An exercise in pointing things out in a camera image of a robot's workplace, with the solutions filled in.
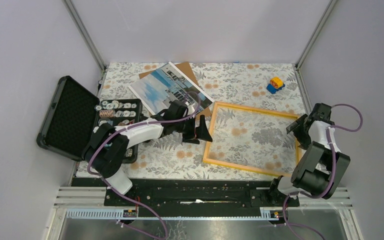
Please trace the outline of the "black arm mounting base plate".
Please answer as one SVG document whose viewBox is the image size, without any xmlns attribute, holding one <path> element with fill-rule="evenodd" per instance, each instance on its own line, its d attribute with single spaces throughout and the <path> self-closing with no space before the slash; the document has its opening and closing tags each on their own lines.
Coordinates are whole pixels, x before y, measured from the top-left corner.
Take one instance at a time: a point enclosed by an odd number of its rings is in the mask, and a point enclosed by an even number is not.
<svg viewBox="0 0 384 240">
<path fill-rule="evenodd" d="M 133 179 L 118 196 L 97 178 L 75 178 L 72 186 L 83 190 L 91 203 L 103 207 L 130 208 L 139 217 L 161 218 L 258 218 L 265 209 L 282 210 L 286 195 L 269 180 Z"/>
</svg>

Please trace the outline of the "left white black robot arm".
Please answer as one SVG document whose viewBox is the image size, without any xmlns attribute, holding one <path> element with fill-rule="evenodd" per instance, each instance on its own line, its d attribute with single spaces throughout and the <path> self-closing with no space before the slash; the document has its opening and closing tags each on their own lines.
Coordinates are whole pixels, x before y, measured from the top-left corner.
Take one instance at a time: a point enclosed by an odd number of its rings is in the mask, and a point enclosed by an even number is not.
<svg viewBox="0 0 384 240">
<path fill-rule="evenodd" d="M 135 200 L 135 192 L 131 189 L 133 183 L 121 168 L 128 149 L 174 132 L 182 135 L 184 143 L 213 141 L 205 116 L 199 117 L 196 126 L 198 112 L 189 112 L 189 109 L 186 103 L 175 100 L 168 108 L 137 123 L 124 126 L 104 123 L 92 135 L 81 157 L 88 163 L 87 168 L 94 169 L 93 174 L 101 177 L 116 192 L 116 199 L 128 206 Z"/>
</svg>

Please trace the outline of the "yellow wooden picture frame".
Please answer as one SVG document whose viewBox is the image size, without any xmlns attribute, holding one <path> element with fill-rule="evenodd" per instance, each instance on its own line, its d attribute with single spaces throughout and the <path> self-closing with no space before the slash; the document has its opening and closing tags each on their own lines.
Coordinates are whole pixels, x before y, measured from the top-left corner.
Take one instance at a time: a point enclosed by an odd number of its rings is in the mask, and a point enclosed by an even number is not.
<svg viewBox="0 0 384 240">
<path fill-rule="evenodd" d="M 301 159 L 299 143 L 286 128 L 298 115 L 217 101 L 203 162 L 270 176 L 291 176 Z"/>
</svg>

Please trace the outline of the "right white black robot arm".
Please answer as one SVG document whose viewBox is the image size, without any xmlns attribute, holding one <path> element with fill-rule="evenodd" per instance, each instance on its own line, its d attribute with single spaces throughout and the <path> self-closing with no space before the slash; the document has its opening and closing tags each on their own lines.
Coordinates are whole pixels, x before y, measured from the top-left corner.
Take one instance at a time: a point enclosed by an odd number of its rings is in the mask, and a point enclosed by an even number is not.
<svg viewBox="0 0 384 240">
<path fill-rule="evenodd" d="M 267 191 L 267 201 L 281 205 L 288 195 L 329 199 L 337 189 L 351 159 L 339 149 L 334 133 L 337 125 L 331 120 L 332 107 L 324 103 L 314 105 L 286 127 L 293 134 L 299 148 L 305 151 L 290 177 L 273 179 Z"/>
</svg>

